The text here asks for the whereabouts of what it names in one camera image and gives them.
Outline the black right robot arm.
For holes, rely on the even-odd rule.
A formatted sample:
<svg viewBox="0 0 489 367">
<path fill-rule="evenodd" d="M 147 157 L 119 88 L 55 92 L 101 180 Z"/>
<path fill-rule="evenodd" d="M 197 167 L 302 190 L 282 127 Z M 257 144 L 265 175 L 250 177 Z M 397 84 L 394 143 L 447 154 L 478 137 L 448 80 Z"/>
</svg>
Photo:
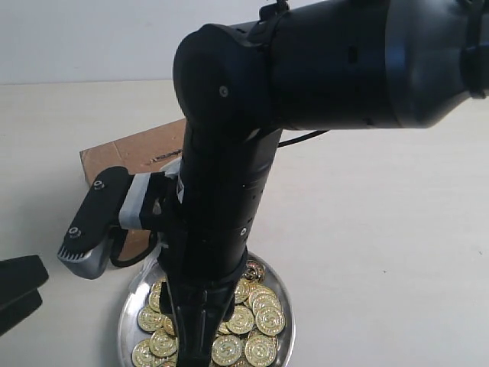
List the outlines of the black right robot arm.
<svg viewBox="0 0 489 367">
<path fill-rule="evenodd" d="M 285 130 L 428 128 L 488 94 L 486 1 L 278 1 L 207 24 L 173 62 L 186 117 L 162 203 L 177 365 L 207 366 Z"/>
</svg>

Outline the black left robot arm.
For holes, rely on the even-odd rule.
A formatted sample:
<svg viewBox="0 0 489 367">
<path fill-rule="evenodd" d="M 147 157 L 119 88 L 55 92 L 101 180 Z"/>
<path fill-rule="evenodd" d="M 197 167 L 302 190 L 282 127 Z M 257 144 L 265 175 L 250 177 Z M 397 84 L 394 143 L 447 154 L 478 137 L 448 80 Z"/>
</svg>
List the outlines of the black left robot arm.
<svg viewBox="0 0 489 367">
<path fill-rule="evenodd" d="M 38 255 L 1 260 L 1 335 L 29 317 L 43 303 L 38 288 L 49 275 Z"/>
</svg>

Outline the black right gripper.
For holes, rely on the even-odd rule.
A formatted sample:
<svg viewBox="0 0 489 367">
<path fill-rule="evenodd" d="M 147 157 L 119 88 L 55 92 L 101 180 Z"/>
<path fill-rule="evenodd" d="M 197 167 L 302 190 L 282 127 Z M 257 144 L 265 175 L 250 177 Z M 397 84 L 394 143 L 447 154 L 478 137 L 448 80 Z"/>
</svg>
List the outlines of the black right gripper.
<svg viewBox="0 0 489 367">
<path fill-rule="evenodd" d="M 179 340 L 178 366 L 208 366 L 221 322 L 232 314 L 235 288 L 245 265 L 223 278 L 192 278 L 166 270 L 167 287 Z"/>
</svg>

